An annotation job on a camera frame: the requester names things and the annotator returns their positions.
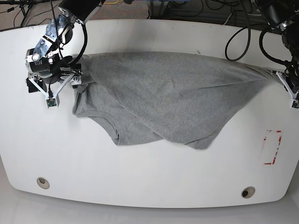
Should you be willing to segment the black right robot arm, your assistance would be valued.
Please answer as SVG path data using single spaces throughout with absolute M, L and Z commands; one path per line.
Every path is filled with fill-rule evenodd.
M 86 23 L 102 7 L 103 0 L 63 0 L 47 25 L 45 34 L 33 49 L 26 53 L 28 91 L 41 92 L 48 108 L 59 106 L 59 93 L 70 83 L 73 88 L 82 84 L 82 69 L 78 63 L 87 47 Z M 63 56 L 63 47 L 70 42 L 75 23 L 84 34 L 83 47 L 76 57 Z

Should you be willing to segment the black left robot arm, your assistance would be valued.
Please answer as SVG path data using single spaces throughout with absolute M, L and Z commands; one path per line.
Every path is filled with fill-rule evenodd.
M 259 47 L 264 56 L 285 66 L 276 72 L 292 98 L 292 108 L 299 108 L 299 2 L 297 0 L 254 0 L 257 10 L 268 25 L 259 36 Z M 290 51 L 290 61 L 270 56 L 263 47 L 263 38 L 271 29 L 281 32 L 283 45 Z

